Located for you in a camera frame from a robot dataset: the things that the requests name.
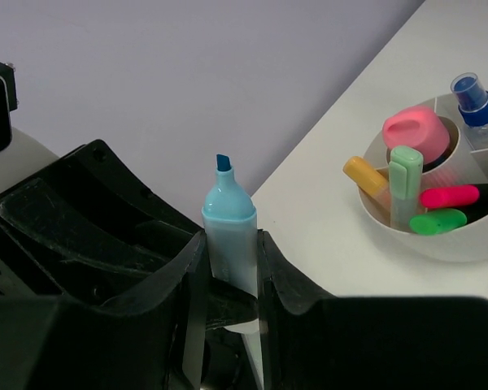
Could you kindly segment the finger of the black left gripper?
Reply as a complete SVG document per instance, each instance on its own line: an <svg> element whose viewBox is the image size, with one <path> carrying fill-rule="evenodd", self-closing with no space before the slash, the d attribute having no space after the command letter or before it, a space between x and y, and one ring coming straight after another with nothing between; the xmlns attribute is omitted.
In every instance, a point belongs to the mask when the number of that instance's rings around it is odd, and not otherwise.
<svg viewBox="0 0 488 390"><path fill-rule="evenodd" d="M33 173L0 174L0 329L207 329L256 299L213 278L198 225L100 140Z"/></svg>

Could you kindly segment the pink crayon bottle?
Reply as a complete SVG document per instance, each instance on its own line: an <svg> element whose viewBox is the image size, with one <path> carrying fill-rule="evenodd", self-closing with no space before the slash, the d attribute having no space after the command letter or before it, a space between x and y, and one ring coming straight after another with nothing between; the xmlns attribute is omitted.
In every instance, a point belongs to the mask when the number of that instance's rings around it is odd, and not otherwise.
<svg viewBox="0 0 488 390"><path fill-rule="evenodd" d="M408 146L421 152L424 164L442 157L451 141L447 128L428 106L411 106L389 117L383 123L381 134L389 150Z"/></svg>

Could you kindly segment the black pink highlighter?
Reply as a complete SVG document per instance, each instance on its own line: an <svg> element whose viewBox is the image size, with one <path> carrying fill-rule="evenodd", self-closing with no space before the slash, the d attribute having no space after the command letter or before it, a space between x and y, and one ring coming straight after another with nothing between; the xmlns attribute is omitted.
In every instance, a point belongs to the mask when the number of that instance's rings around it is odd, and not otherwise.
<svg viewBox="0 0 488 390"><path fill-rule="evenodd" d="M488 184L429 188L421 193L419 200L421 205L428 209L488 206Z"/></svg>

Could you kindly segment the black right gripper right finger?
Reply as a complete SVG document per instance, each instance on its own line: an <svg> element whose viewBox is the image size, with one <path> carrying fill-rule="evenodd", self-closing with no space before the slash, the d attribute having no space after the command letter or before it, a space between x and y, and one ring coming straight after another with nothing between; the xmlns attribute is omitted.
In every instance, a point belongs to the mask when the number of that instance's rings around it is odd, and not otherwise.
<svg viewBox="0 0 488 390"><path fill-rule="evenodd" d="M488 300L335 297L258 235L267 389L488 389Z"/></svg>

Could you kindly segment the blue capped glue bottle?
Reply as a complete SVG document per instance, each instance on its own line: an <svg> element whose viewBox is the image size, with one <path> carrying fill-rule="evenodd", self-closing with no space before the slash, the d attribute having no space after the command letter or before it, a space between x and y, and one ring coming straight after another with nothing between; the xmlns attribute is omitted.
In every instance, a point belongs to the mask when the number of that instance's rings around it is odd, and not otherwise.
<svg viewBox="0 0 488 390"><path fill-rule="evenodd" d="M464 135L473 150L488 149L488 91L477 74L464 73L451 82L464 121Z"/></svg>

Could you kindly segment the pale blue highlighter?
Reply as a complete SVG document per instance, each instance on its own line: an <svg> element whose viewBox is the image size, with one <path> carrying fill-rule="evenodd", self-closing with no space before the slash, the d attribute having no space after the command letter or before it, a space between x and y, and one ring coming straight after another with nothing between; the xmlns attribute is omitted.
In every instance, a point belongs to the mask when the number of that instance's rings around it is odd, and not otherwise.
<svg viewBox="0 0 488 390"><path fill-rule="evenodd" d="M257 211L227 155L216 156L216 182L202 217L213 276L257 297Z"/></svg>

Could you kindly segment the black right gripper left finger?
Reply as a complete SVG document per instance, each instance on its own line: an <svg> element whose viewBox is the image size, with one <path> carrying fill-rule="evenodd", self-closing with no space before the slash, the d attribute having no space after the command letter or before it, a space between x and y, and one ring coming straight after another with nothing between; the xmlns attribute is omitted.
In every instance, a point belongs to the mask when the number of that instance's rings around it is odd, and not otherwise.
<svg viewBox="0 0 488 390"><path fill-rule="evenodd" d="M100 306L0 297L0 389L197 389L206 315L201 232Z"/></svg>

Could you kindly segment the pale green highlighter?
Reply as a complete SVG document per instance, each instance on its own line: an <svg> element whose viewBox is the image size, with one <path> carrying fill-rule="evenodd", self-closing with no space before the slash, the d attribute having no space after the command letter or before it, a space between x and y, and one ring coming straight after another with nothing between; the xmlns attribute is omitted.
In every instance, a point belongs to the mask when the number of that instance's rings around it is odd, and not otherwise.
<svg viewBox="0 0 488 390"><path fill-rule="evenodd" d="M398 145L390 151L390 226L392 228L408 231L411 218L418 214L422 171L423 155L418 150Z"/></svg>

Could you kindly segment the black green highlighter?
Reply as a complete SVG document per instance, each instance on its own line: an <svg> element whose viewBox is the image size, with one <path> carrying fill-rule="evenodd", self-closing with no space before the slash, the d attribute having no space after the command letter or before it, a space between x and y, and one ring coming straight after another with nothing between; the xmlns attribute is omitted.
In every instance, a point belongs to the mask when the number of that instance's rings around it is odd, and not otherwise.
<svg viewBox="0 0 488 390"><path fill-rule="evenodd" d="M461 228L467 222L468 218L463 211L446 208L412 217L409 227L416 234L434 236Z"/></svg>

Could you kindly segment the yellow cap eraser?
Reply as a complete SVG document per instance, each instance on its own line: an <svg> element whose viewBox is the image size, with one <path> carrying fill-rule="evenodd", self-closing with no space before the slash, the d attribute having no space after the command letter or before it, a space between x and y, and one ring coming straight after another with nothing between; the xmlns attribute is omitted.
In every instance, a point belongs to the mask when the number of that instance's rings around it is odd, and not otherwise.
<svg viewBox="0 0 488 390"><path fill-rule="evenodd" d="M380 206L383 206L387 210L390 208L390 186L388 179L364 158L360 156L349 158L343 166L342 171Z"/></svg>

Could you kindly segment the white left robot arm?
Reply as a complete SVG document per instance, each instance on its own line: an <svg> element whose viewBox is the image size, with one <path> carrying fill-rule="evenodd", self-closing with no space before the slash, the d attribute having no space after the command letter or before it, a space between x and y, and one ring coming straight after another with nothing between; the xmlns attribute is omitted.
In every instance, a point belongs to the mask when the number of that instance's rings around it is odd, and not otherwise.
<svg viewBox="0 0 488 390"><path fill-rule="evenodd" d="M155 195L102 140L57 157L17 130L0 151L0 197L40 179L107 234L142 252L137 263L100 264L119 274L143 275L168 263L200 227Z"/></svg>

